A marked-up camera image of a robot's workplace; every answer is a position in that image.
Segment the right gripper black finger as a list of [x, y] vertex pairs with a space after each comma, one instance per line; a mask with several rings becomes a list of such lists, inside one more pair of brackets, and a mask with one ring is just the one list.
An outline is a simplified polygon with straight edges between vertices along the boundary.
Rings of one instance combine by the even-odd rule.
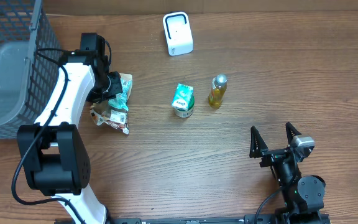
[[264, 152], [268, 151], [268, 147], [262, 139], [259, 131], [255, 126], [250, 128], [251, 143], [250, 143], [250, 158], [259, 158], [264, 155]]
[[291, 124], [291, 122], [287, 122], [285, 127], [289, 144], [292, 142], [295, 136], [301, 135], [301, 133]]

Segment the teal snack packet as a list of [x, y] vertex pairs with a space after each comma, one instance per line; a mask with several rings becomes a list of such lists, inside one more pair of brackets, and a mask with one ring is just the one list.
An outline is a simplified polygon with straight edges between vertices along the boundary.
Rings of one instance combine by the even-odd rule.
[[132, 84], [131, 78], [121, 78], [122, 93], [117, 94], [114, 99], [110, 99], [108, 104], [115, 109], [128, 111], [127, 101], [131, 95]]

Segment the brown snack pouch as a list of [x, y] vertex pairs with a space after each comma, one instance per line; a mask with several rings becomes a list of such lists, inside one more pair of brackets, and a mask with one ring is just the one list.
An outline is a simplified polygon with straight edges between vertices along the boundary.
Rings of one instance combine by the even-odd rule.
[[[120, 76], [121, 78], [131, 78], [133, 81], [131, 74], [120, 73]], [[108, 101], [93, 103], [89, 108], [95, 125], [107, 124], [126, 135], [129, 134], [128, 111], [115, 109], [108, 104]]]

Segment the yellow liquid plastic bottle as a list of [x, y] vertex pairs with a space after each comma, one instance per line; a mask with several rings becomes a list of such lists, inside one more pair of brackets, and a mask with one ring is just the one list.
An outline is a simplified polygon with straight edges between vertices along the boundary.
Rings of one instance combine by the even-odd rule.
[[212, 108], [218, 109], [221, 106], [226, 89], [227, 76], [225, 74], [219, 74], [213, 78], [211, 82], [211, 91], [208, 96], [208, 102]]

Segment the teal white tissue pack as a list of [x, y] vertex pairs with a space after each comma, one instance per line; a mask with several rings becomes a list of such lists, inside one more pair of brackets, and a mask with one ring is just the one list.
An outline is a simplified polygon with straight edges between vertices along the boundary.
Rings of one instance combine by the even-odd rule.
[[194, 88], [192, 86], [179, 83], [172, 100], [172, 107], [178, 110], [188, 111], [190, 108], [191, 97], [193, 96], [193, 90]]

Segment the green lid white jar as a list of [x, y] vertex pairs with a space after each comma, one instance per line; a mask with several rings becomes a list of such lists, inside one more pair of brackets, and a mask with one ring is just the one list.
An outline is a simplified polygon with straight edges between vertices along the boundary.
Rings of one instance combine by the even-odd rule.
[[179, 110], [177, 108], [174, 108], [174, 112], [180, 118], [188, 118], [193, 114], [194, 104], [195, 104], [195, 98], [194, 96], [192, 96], [188, 110]]

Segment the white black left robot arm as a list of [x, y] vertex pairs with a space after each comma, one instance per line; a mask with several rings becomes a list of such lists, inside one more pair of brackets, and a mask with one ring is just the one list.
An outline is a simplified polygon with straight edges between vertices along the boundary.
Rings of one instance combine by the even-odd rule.
[[91, 164], [78, 131], [86, 102], [100, 103], [122, 93], [120, 75], [110, 72], [103, 50], [62, 50], [54, 63], [58, 81], [31, 125], [17, 132], [21, 160], [11, 192], [23, 205], [59, 202], [73, 223], [110, 223], [109, 210], [90, 187]]

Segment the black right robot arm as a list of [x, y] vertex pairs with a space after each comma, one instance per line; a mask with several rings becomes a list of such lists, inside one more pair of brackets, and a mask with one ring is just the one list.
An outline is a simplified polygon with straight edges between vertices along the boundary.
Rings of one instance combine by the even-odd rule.
[[[311, 136], [301, 134], [291, 123], [285, 124], [288, 144], [285, 148], [270, 150], [256, 127], [250, 128], [251, 158], [260, 158], [261, 167], [269, 167], [279, 188], [269, 195], [249, 220], [253, 223], [329, 223], [328, 215], [320, 214], [324, 208], [325, 181], [318, 175], [302, 176], [298, 164], [315, 147]], [[282, 194], [285, 206], [270, 215], [261, 215], [265, 204]]]

